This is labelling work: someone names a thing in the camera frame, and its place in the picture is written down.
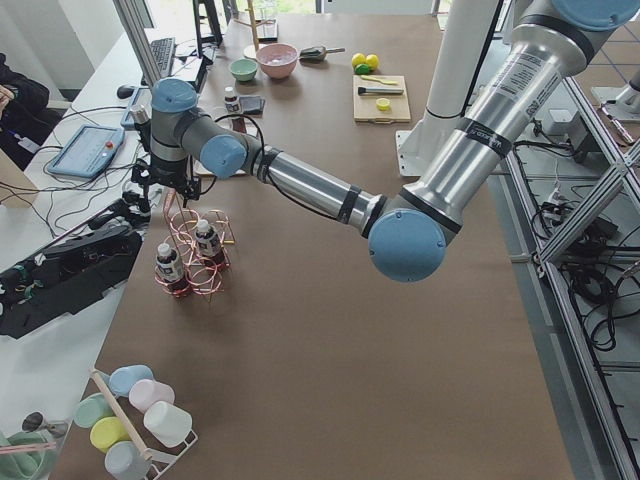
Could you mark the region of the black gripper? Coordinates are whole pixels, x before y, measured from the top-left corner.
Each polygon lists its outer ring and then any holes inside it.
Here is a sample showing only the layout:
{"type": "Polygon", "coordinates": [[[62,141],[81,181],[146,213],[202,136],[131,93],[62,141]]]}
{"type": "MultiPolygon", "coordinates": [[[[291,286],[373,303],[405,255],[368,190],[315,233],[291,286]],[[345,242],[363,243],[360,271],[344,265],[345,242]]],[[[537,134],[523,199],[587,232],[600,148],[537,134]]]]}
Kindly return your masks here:
{"type": "Polygon", "coordinates": [[[164,161],[152,159],[148,164],[137,159],[131,171],[131,181],[141,186],[142,193],[139,200],[139,211],[149,211],[149,187],[153,184],[174,189],[182,195],[182,207],[186,208],[191,198],[199,198],[201,194],[201,179],[198,176],[188,177],[189,161],[164,161]]]}

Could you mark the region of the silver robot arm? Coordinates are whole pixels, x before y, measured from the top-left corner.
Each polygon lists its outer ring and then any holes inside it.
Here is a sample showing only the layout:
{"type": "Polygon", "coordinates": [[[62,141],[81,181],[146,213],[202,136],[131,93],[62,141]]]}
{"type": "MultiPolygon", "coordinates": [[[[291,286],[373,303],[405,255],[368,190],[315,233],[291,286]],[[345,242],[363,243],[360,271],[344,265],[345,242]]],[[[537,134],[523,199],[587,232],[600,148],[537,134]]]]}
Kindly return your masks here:
{"type": "Polygon", "coordinates": [[[319,166],[269,145],[262,135],[222,127],[198,105],[196,90],[177,78],[151,87],[150,179],[177,191],[199,161],[218,179],[243,171],[292,202],[349,225],[367,240],[377,270],[398,282],[420,281],[442,264],[463,225],[462,213],[511,151],[558,85],[586,69],[596,52],[638,11],[635,1],[535,1],[512,33],[510,52],[424,171],[393,197],[373,195],[329,173],[332,166],[371,167],[375,153],[349,146],[339,130],[303,145],[319,166]]]}

